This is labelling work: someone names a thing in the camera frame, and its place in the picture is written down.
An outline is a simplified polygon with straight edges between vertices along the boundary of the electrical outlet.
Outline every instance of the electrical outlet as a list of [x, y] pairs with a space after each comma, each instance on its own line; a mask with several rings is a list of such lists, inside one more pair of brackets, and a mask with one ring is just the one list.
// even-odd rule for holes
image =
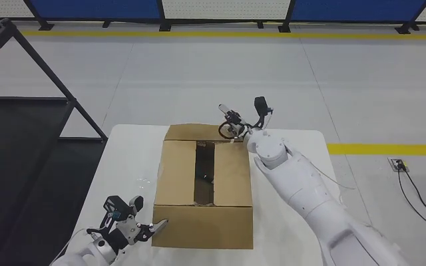
[[404, 160], [402, 160], [401, 158], [388, 158], [387, 159], [388, 161], [389, 161], [389, 163], [391, 164], [391, 168], [392, 168], [392, 170], [394, 171], [394, 172], [398, 172], [398, 161], [399, 160], [401, 160], [402, 161], [402, 163], [404, 164], [404, 166], [405, 166], [405, 169], [407, 169], [407, 172], [410, 172], [410, 170], [408, 169], [408, 165], [407, 165], [407, 163], [404, 161]]

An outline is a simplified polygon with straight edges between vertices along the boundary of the floor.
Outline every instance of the floor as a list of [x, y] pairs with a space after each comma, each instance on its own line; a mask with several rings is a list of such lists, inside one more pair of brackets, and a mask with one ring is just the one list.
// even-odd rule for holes
[[[22, 24], [22, 29], [33, 25]], [[100, 30], [58, 24], [56, 30]], [[273, 31], [276, 26], [267, 27]], [[140, 25], [112, 31], [156, 31]], [[253, 31], [232, 25], [176, 31]], [[324, 32], [297, 26], [293, 32]], [[334, 33], [347, 28], [333, 26]], [[393, 33], [391, 27], [352, 27], [351, 33]], [[426, 142], [426, 41], [277, 38], [28, 37], [88, 113], [109, 134], [116, 124], [217, 124], [227, 104], [257, 120], [255, 96], [275, 108], [268, 127], [319, 130], [328, 143]], [[61, 96], [15, 42], [0, 51], [0, 96]], [[73, 114], [64, 136], [96, 136]], [[397, 174], [382, 156], [331, 156], [356, 218], [395, 242], [412, 265], [426, 265], [426, 223], [403, 198]], [[403, 156], [426, 193], [425, 158]], [[403, 186], [426, 215], [407, 179]]]

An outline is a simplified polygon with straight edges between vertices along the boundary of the open cardboard box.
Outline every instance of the open cardboard box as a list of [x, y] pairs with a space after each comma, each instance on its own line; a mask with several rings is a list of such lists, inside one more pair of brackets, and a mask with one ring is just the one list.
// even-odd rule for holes
[[167, 226], [156, 247], [253, 249], [248, 151], [218, 126], [170, 126], [163, 143], [154, 203], [155, 223]]

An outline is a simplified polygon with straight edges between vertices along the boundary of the white table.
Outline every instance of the white table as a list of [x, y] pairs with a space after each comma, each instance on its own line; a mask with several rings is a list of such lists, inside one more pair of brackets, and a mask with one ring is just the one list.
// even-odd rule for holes
[[[136, 219], [152, 221], [158, 164], [162, 141], [168, 126], [117, 125], [112, 129], [75, 231], [98, 227], [105, 210], [103, 203], [111, 195], [128, 202], [136, 195], [145, 204]], [[268, 130], [289, 140], [319, 169], [335, 179], [333, 166], [321, 132], [310, 130]], [[151, 247], [137, 243], [126, 248], [114, 265], [323, 265], [317, 238], [306, 222], [282, 201], [267, 179], [257, 169], [250, 155], [252, 179], [254, 249], [211, 250]], [[337, 199], [339, 188], [323, 178], [330, 193]], [[77, 251], [92, 241], [80, 233], [67, 252]]]

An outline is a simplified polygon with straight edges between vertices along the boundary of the yellow floor line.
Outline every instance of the yellow floor line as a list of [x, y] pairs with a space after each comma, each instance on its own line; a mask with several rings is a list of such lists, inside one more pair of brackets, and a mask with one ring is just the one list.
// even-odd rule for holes
[[331, 155], [412, 155], [426, 156], [422, 144], [327, 144]]
[[213, 38], [312, 38], [312, 39], [372, 39], [426, 40], [426, 35], [346, 34], [346, 33], [261, 33], [261, 32], [142, 32], [142, 31], [22, 31], [25, 36], [56, 37], [213, 37]]

